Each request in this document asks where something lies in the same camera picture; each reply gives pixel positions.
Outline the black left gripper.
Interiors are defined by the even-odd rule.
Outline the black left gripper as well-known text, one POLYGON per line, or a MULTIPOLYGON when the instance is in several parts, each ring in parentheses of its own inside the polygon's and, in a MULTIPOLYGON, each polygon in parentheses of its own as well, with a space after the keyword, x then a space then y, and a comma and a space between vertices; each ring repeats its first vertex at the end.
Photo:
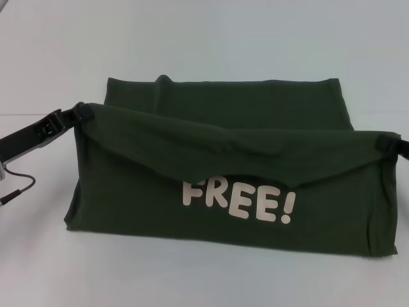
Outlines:
POLYGON ((14 161, 44 147, 73 126, 88 123, 94 117, 91 104, 83 102, 78 102, 67 111, 58 109, 36 123, 0 139, 0 162, 14 161))

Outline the dark green shirt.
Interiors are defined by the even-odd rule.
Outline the dark green shirt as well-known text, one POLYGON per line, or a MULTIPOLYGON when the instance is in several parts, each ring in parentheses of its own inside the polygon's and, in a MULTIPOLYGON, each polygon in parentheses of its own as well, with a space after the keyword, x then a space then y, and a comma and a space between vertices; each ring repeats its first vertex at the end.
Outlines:
POLYGON ((75 128, 69 230, 395 255, 393 132, 355 130, 340 82, 109 79, 75 128))

